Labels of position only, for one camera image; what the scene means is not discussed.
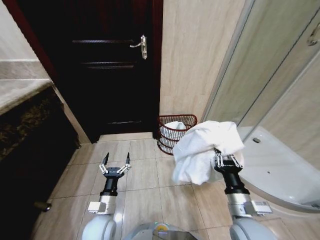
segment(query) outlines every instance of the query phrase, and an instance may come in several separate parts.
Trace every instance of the wire basket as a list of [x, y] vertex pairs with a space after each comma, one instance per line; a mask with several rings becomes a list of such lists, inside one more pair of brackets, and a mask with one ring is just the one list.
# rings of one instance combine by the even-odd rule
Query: wire basket
[[[167, 123], [174, 121], [182, 122], [185, 129], [173, 129], [165, 126]], [[193, 114], [181, 115], [162, 115], [158, 117], [158, 140], [157, 145], [159, 149], [168, 154], [173, 155], [172, 150], [177, 142], [185, 135], [186, 131], [197, 124], [197, 117]]]

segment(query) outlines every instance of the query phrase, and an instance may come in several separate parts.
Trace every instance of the door lever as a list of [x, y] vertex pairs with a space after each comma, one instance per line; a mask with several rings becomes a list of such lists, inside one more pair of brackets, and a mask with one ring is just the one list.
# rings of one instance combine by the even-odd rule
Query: door lever
[[141, 46], [141, 54], [142, 54], [142, 58], [144, 60], [147, 59], [147, 38], [145, 37], [145, 35], [141, 36], [141, 42], [138, 43], [137, 45], [130, 45], [130, 48], [136, 48]]

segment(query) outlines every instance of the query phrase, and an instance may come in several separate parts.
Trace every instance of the door threshold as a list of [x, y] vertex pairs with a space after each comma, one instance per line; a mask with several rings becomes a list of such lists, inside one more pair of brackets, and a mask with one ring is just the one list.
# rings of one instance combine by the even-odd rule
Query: door threshold
[[135, 133], [120, 133], [101, 135], [98, 143], [111, 141], [126, 141], [126, 140], [140, 140], [152, 139], [152, 132], [135, 132]]

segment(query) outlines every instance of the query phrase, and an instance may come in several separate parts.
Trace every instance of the white towel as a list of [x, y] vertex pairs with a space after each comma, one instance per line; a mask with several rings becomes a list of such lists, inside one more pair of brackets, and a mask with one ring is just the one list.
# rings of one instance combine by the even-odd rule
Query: white towel
[[[186, 125], [181, 122], [181, 121], [172, 121], [172, 122], [168, 122], [165, 124], [166, 127], [170, 128], [170, 129], [177, 129], [177, 130], [184, 130], [186, 129]], [[167, 139], [171, 139], [171, 140], [179, 140], [180, 138], [180, 134], [177, 131], [174, 130], [169, 130], [165, 127], [160, 127], [160, 133], [162, 136], [166, 137]], [[166, 144], [168, 140], [166, 140], [165, 138], [161, 137], [160, 142], [162, 142], [163, 144]]]
[[234, 122], [205, 121], [189, 129], [173, 148], [176, 163], [172, 179], [174, 182], [192, 182], [201, 185], [214, 182], [222, 175], [213, 170], [215, 151], [222, 156], [234, 154], [244, 165], [241, 149], [245, 146]]

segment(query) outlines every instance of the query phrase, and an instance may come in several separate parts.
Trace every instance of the shower enclosure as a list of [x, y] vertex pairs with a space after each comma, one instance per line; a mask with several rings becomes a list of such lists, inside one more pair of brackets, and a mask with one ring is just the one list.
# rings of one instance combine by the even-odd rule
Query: shower enclosure
[[319, 0], [247, 0], [202, 119], [237, 123], [241, 177], [303, 212], [320, 212], [319, 10]]

